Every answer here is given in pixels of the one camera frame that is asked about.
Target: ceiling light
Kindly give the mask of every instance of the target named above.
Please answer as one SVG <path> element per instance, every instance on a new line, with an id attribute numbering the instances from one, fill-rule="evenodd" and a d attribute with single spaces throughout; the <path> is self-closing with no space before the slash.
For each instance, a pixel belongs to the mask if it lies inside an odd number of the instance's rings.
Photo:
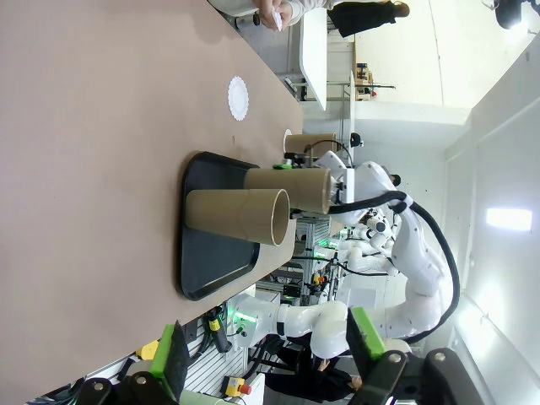
<path id="1" fill-rule="evenodd" d="M 532 211 L 514 208 L 489 208 L 486 222 L 505 230 L 529 231 L 532 226 Z"/>

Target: white table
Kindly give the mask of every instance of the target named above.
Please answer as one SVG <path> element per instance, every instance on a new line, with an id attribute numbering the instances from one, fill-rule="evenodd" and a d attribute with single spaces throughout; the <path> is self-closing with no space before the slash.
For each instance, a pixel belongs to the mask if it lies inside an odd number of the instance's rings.
<path id="1" fill-rule="evenodd" d="M 300 23 L 300 70 L 321 108 L 327 109 L 327 10 L 314 8 Z"/>

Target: screw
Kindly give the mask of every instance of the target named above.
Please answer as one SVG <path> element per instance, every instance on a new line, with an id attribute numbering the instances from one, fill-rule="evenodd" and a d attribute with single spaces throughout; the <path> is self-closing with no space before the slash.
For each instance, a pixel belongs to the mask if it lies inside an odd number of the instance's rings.
<path id="1" fill-rule="evenodd" d="M 392 353 L 390 356 L 388 356 L 388 359 L 392 363 L 399 363 L 400 361 L 402 361 L 402 356 L 400 356 L 399 354 Z"/>

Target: brown cylindrical container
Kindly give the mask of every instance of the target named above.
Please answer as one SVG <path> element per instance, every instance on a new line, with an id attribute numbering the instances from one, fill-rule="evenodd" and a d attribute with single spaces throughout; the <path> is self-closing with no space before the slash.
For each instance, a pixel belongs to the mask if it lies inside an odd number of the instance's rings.
<path id="1" fill-rule="evenodd" d="M 279 246 L 289 225 L 285 190 L 194 190 L 186 225 L 196 230 Z"/>
<path id="2" fill-rule="evenodd" d="M 312 145 L 319 141 L 335 141 L 335 133 L 313 133 L 306 135 L 288 135 L 285 137 L 285 152 L 294 154 L 303 154 L 307 145 Z M 335 152 L 338 145 L 334 142 L 322 142 L 313 147 L 311 156 L 320 158 L 327 151 Z"/>
<path id="3" fill-rule="evenodd" d="M 329 169 L 249 169 L 244 188 L 284 188 L 292 208 L 328 213 L 331 177 Z"/>

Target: table surface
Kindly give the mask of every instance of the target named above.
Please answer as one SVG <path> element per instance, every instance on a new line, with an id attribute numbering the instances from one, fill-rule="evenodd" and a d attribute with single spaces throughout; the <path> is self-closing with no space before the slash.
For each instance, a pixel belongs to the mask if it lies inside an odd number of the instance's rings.
<path id="1" fill-rule="evenodd" d="M 173 286 L 179 179 L 194 151 L 269 166 L 302 110 L 203 0 L 28 3 L 0 13 L 0 403 L 97 370 L 253 284 Z M 237 122 L 227 88 L 241 76 Z"/>
<path id="2" fill-rule="evenodd" d="M 300 32 L 300 69 L 321 108 L 327 109 L 327 10 L 304 14 Z"/>

